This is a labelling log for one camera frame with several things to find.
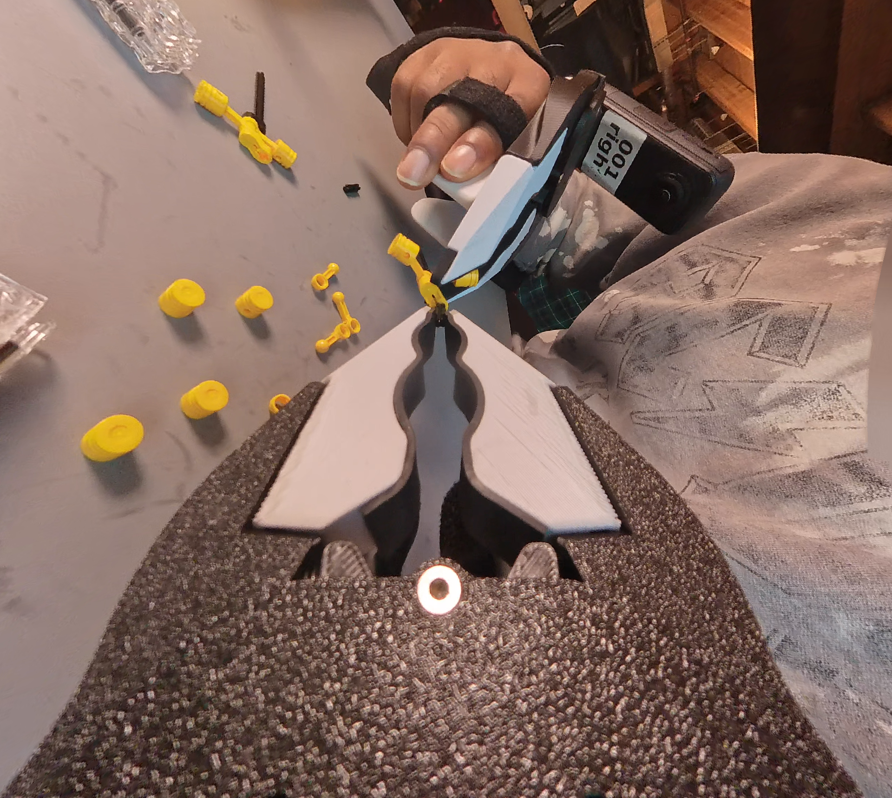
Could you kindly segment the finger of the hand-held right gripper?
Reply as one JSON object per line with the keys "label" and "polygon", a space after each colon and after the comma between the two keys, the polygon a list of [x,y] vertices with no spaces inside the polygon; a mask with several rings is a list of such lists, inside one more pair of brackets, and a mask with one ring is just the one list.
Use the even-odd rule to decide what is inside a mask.
{"label": "finger of the hand-held right gripper", "polygon": [[[479,277],[475,281],[477,287],[480,288],[487,281],[492,280],[498,275],[513,258],[519,246],[524,243],[529,235],[532,225],[538,218],[542,200],[549,199],[550,193],[556,182],[552,178],[552,175],[555,174],[560,178],[563,173],[566,159],[564,149],[567,145],[567,136],[569,133],[570,131],[567,128],[559,131],[552,140],[552,143],[544,156],[537,162],[533,162],[531,159],[522,157],[519,154],[506,153],[503,155],[513,155],[525,159],[534,167],[534,177],[530,180],[529,185],[527,186],[527,190],[531,191],[531,195],[519,212],[515,224],[509,228],[503,236],[490,260],[485,265],[476,269],[479,274]],[[466,212],[474,203],[479,190],[481,190],[485,180],[492,174],[495,166],[496,163],[494,167],[485,171],[485,173],[482,173],[477,179],[462,184],[452,183],[452,198],[461,204],[465,204]],[[464,278],[464,276],[468,275],[470,272],[464,274],[459,279]],[[459,279],[452,280],[452,284],[458,286]]]}
{"label": "finger of the hand-held right gripper", "polygon": [[449,241],[448,247],[455,256],[443,273],[442,282],[459,279],[490,260],[529,200],[531,191],[527,186],[534,173],[534,167],[525,159],[505,155],[498,160]]}

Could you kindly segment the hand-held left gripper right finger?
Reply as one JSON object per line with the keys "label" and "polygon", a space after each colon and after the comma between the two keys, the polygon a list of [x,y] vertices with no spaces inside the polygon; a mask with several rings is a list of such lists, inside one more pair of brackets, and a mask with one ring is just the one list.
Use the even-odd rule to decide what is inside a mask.
{"label": "hand-held left gripper right finger", "polygon": [[552,381],[461,313],[444,328],[471,486],[546,535],[619,530]]}

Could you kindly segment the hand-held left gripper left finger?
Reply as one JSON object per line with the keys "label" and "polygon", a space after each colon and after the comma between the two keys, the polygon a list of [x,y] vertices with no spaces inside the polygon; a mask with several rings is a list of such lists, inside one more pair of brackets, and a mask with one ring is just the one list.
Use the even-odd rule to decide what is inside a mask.
{"label": "hand-held left gripper left finger", "polygon": [[328,376],[254,527],[324,531],[405,484],[416,443],[402,391],[423,360],[417,334],[429,319],[419,309]]}

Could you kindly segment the yellow piston crank assembly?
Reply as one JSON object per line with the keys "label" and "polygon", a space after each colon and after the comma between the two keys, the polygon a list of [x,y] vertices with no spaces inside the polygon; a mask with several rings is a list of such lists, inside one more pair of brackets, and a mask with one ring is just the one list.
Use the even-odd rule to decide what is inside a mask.
{"label": "yellow piston crank assembly", "polygon": [[229,105],[229,97],[206,80],[201,80],[195,88],[194,101],[197,105],[218,118],[232,123],[238,132],[238,140],[251,156],[268,165],[276,162],[290,170],[296,160],[296,152],[282,139],[273,141],[266,135],[264,118],[265,74],[256,72],[254,90],[254,111],[239,114]]}
{"label": "yellow piston crank assembly", "polygon": [[388,248],[388,254],[401,264],[406,265],[415,274],[423,305],[413,313],[400,328],[415,330],[420,327],[457,328],[459,316],[472,315],[486,316],[489,311],[486,298],[483,301],[477,299],[479,290],[475,281],[479,277],[478,271],[473,270],[464,278],[459,279],[458,286],[448,283],[445,289],[441,289],[435,281],[432,272],[422,261],[420,247],[409,237],[398,234]]}

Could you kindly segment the person's right forearm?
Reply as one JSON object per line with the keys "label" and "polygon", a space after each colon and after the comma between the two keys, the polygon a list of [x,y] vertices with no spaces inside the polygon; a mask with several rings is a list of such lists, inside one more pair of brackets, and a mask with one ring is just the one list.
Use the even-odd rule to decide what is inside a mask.
{"label": "person's right forearm", "polygon": [[622,252],[647,224],[607,190],[575,171],[551,215],[536,219],[512,263],[552,289],[596,295]]}

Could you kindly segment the grey desk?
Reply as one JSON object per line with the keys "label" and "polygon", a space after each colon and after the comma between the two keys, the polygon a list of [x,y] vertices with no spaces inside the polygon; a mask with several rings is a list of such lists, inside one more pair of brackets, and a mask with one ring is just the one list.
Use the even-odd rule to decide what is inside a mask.
{"label": "grey desk", "polygon": [[[52,334],[2,380],[2,787],[72,696],[134,571],[180,504],[267,420],[416,311],[387,256],[418,197],[369,68],[410,34],[393,0],[174,0],[201,42],[189,74],[145,72],[85,0],[2,0],[2,272],[48,297]],[[255,160],[197,105],[201,80],[254,111],[294,166]],[[359,183],[356,197],[342,192]],[[327,290],[312,276],[330,262]],[[173,319],[176,279],[206,293]],[[273,294],[261,317],[236,298]],[[324,355],[341,319],[358,334]],[[229,403],[180,408],[205,380]],[[110,462],[83,435],[128,414]]]}

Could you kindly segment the green plaid cloth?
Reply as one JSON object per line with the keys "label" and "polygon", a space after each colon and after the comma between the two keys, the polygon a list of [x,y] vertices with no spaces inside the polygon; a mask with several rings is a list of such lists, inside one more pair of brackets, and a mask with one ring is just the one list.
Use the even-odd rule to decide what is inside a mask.
{"label": "green plaid cloth", "polygon": [[525,279],[517,297],[536,333],[569,328],[594,299],[585,290],[553,287],[544,273]]}

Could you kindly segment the person's grey speckled sweatshirt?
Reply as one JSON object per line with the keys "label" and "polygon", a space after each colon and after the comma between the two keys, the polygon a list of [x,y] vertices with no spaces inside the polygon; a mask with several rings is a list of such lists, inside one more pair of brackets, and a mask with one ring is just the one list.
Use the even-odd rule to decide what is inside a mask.
{"label": "person's grey speckled sweatshirt", "polygon": [[867,450],[890,167],[745,154],[715,208],[632,238],[524,358],[684,497],[799,703],[866,796],[890,796],[890,468]]}

